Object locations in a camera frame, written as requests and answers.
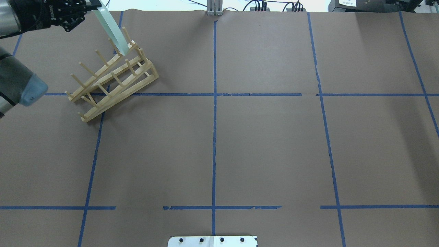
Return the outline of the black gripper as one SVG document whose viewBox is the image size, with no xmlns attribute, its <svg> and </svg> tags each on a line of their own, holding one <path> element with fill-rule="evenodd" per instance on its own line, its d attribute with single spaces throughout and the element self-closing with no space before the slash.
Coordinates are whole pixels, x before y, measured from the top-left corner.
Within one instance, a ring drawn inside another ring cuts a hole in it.
<svg viewBox="0 0 439 247">
<path fill-rule="evenodd" d="M 48 12 L 51 26 L 60 26 L 66 32 L 72 31 L 85 20 L 89 11 L 102 7 L 100 0 L 46 0 L 45 9 Z"/>
</svg>

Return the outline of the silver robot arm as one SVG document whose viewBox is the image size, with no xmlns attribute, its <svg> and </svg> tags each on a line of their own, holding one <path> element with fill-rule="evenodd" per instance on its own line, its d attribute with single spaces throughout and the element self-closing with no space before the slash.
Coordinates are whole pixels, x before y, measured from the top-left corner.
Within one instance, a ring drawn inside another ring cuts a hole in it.
<svg viewBox="0 0 439 247">
<path fill-rule="evenodd" d="M 17 57 L 24 34 L 59 26 L 70 32 L 101 0 L 2 0 L 1 39 L 17 37 L 12 51 L 1 47 L 1 118 L 17 105 L 29 107 L 48 91 L 48 85 Z"/>
</svg>

